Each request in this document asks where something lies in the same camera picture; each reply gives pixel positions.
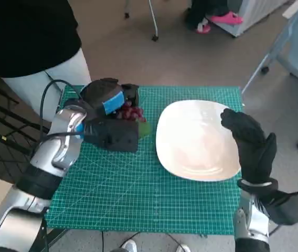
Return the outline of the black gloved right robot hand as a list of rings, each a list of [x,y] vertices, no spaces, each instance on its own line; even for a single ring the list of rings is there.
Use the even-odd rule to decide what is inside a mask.
[[[224,109],[220,117],[237,144],[242,179],[251,184],[268,182],[277,152],[276,135],[265,136],[260,123],[243,112]]]

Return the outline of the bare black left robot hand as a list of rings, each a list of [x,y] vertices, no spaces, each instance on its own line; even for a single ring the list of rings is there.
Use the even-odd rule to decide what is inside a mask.
[[[139,105],[139,87],[134,84],[119,84],[114,78],[102,78],[85,86],[80,95],[88,117],[107,116],[124,104]]]

